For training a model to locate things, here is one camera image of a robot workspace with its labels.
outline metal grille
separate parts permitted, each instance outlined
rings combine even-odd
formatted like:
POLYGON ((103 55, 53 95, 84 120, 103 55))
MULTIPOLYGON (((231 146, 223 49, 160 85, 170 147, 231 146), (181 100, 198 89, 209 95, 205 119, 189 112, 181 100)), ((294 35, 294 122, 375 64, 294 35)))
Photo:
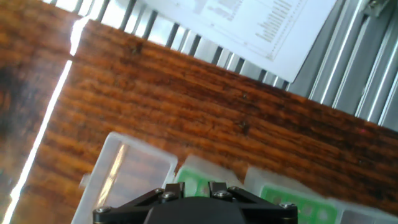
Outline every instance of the metal grille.
POLYGON ((103 24, 398 131, 398 10, 337 0, 296 81, 287 83, 186 29, 141 0, 45 0, 103 24))

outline screw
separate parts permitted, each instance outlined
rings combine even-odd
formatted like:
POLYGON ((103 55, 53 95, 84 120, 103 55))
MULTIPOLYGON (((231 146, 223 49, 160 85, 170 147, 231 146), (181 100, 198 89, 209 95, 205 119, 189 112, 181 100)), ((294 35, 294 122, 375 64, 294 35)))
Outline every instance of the screw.
POLYGON ((225 198, 225 197, 229 197, 231 194, 229 192, 227 192, 226 190, 219 190, 217 192, 213 193, 213 196, 216 198, 225 198))
POLYGON ((156 192, 157 194, 160 194, 160 193, 163 192, 163 189, 155 189, 155 192, 156 192))
POLYGON ((111 210, 111 207, 109 206, 101 206, 100 208, 97 208, 95 211, 98 213, 105 213, 111 210))
POLYGON ((296 207, 296 205, 293 204, 292 202, 283 202, 283 203, 280 203, 279 206, 281 206, 284 209, 296 207))
POLYGON ((162 194, 162 198, 167 199, 167 198, 174 197, 174 195, 175 195, 174 192, 164 192, 162 194))

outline paper document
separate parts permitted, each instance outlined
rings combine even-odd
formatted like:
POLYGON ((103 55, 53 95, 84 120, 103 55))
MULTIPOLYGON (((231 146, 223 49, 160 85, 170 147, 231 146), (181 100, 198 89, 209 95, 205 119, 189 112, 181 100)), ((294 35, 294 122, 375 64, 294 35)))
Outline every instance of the paper document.
POLYGON ((336 0, 145 0, 161 14, 288 82, 336 0))

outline clear plastic box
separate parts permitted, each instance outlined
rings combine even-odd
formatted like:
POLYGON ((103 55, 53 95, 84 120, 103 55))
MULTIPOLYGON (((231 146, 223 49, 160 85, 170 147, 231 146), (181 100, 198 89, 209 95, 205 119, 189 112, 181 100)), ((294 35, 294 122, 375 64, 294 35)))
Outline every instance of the clear plastic box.
POLYGON ((92 211, 119 207, 174 178, 177 157, 140 140, 110 133, 91 173, 72 224, 93 223, 92 211))
POLYGON ((174 182, 185 182, 186 197, 207 197, 208 182, 226 182, 228 187, 243 187, 234 172, 197 156, 188 156, 174 182))
POLYGON ((298 224, 398 224, 398 218, 380 210, 324 198, 296 180, 254 167, 244 186, 272 203, 296 204, 298 224))

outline wood grain surface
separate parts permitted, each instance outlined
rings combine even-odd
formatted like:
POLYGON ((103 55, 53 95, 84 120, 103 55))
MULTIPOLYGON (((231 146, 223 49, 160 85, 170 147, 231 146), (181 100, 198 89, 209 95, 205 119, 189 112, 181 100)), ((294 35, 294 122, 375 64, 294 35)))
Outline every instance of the wood grain surface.
POLYGON ((0 213, 60 75, 65 85, 12 218, 70 223, 111 131, 179 158, 295 178, 398 215, 398 134, 35 0, 0 0, 0 213))

